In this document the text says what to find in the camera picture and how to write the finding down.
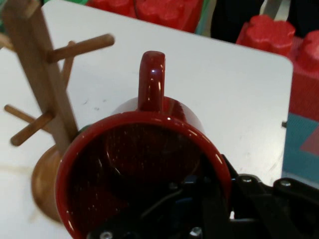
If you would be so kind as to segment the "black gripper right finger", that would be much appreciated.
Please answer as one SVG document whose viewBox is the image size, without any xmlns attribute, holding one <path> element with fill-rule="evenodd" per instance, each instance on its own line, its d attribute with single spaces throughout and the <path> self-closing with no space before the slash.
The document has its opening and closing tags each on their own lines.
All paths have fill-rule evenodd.
<svg viewBox="0 0 319 239">
<path fill-rule="evenodd" d="M 234 218 L 220 227 L 222 239 L 317 239 L 319 191 L 293 178 L 272 186 L 257 176 L 238 174 L 226 161 L 232 179 Z"/>
</svg>

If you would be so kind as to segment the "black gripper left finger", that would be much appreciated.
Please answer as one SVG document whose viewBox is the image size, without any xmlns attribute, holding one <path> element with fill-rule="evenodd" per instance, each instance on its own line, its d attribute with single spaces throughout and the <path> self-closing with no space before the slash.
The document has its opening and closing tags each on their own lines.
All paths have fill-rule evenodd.
<svg viewBox="0 0 319 239">
<path fill-rule="evenodd" d="M 202 175 L 155 187 L 87 234 L 89 239 L 202 239 L 209 223 L 227 215 L 219 180 L 208 159 Z"/>
</svg>

